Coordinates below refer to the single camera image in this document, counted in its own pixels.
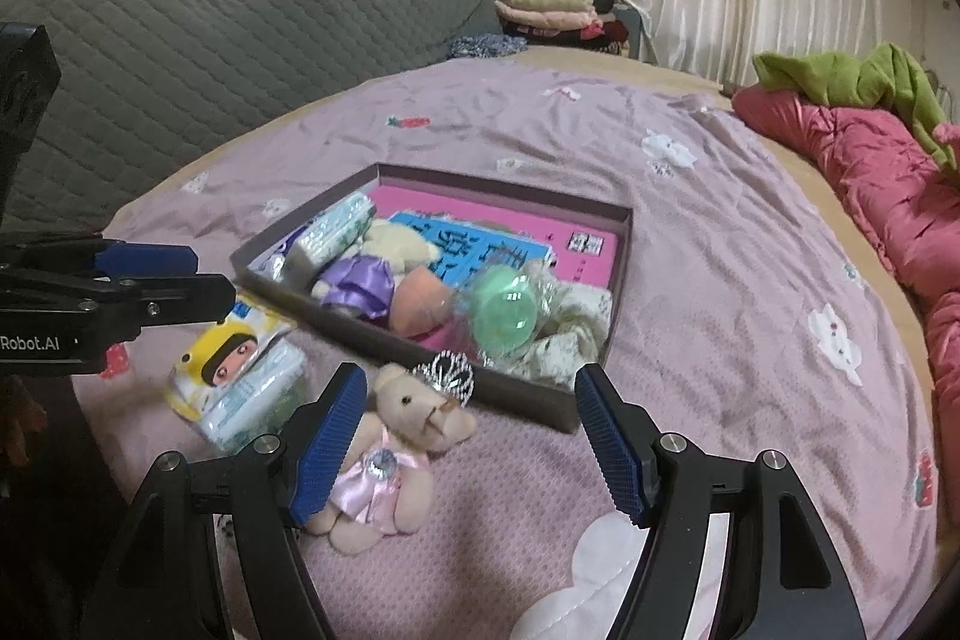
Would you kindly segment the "hand with red nails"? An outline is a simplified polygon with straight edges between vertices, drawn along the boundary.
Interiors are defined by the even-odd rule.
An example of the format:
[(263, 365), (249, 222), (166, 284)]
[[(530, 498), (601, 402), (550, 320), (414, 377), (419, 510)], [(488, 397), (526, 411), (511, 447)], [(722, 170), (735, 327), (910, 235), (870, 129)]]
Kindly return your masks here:
[(47, 427), (47, 413), (28, 392), (20, 377), (5, 377), (0, 386), (0, 440), (8, 461), (23, 468), (29, 463), (29, 434)]

